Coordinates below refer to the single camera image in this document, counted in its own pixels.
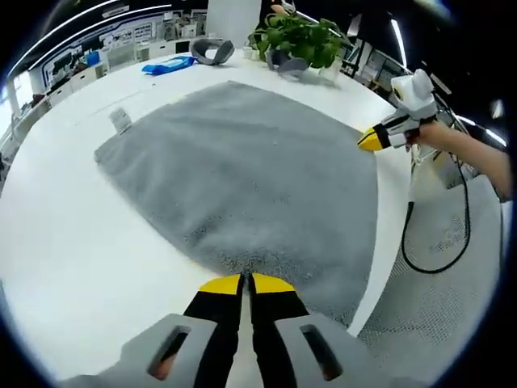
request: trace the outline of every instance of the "towel tag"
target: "towel tag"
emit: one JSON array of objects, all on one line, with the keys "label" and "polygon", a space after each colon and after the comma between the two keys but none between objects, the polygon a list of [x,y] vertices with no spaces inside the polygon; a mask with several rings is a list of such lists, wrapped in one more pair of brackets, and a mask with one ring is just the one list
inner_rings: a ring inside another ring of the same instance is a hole
[{"label": "towel tag", "polygon": [[115,125],[115,130],[119,135],[126,132],[132,124],[131,117],[123,108],[118,108],[110,113],[110,120]]}]

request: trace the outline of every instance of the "black cable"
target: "black cable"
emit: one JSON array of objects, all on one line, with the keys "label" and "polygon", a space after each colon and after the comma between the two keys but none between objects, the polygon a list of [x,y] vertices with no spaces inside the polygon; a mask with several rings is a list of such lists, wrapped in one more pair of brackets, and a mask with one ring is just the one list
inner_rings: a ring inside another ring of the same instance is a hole
[{"label": "black cable", "polygon": [[[453,120],[456,120],[450,109],[448,109],[448,113],[451,115]],[[467,187],[467,180],[465,179],[465,177],[463,175],[463,171],[461,170],[460,161],[458,160],[458,158],[456,158],[456,166],[458,167],[458,171],[460,172],[461,182],[463,184],[464,194],[465,194],[465,244],[463,246],[463,249],[458,254],[458,256],[456,256],[456,258],[453,261],[451,261],[449,264],[444,265],[441,268],[424,269],[424,268],[417,267],[414,263],[411,262],[411,260],[408,259],[407,254],[406,254],[406,231],[407,231],[407,226],[410,223],[411,214],[413,213],[413,207],[414,207],[414,202],[413,201],[410,202],[408,204],[408,208],[407,208],[406,222],[404,223],[404,229],[402,230],[401,251],[402,251],[402,258],[404,259],[406,264],[409,265],[410,268],[416,272],[426,273],[428,275],[435,275],[437,273],[447,271],[450,267],[452,267],[454,264],[456,264],[459,259],[461,259],[461,256],[463,256],[463,254],[467,250],[467,247],[470,244],[469,188]]]}]

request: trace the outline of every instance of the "white table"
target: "white table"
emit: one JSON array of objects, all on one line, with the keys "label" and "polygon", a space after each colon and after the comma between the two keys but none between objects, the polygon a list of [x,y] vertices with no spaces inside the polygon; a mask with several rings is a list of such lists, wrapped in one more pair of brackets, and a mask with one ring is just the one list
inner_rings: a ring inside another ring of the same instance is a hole
[{"label": "white table", "polygon": [[[226,80],[285,95],[364,131],[393,111],[339,76],[338,87],[289,82],[237,52],[222,68],[196,65],[157,78],[137,64],[71,95],[22,144],[0,200],[0,279],[23,338],[56,378],[97,373],[121,346],[169,313],[182,313],[217,274],[172,247],[105,180],[93,158],[115,133],[108,114],[133,120]],[[379,300],[406,216],[410,156],[377,156],[376,246],[368,288],[349,332]]]}]

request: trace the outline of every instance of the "green leaves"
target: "green leaves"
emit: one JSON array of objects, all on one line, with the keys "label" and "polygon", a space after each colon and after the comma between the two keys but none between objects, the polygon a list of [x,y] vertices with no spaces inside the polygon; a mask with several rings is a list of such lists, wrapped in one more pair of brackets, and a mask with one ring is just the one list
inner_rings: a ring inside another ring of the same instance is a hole
[{"label": "green leaves", "polygon": [[[314,24],[297,15],[270,14],[265,23],[266,29],[257,29],[249,36],[252,47],[259,51],[264,61],[267,50],[279,49],[320,69],[332,66],[340,48],[350,44],[336,23],[327,19]],[[336,36],[330,29],[341,36]]]}]

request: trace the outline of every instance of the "gray towel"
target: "gray towel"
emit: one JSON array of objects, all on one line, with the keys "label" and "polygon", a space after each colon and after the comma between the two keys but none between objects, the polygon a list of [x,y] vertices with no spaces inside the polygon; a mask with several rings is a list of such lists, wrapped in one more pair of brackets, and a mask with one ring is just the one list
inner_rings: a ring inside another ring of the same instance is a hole
[{"label": "gray towel", "polygon": [[376,160],[360,133],[227,82],[163,106],[95,151],[169,242],[220,274],[261,272],[350,324],[376,241]]}]

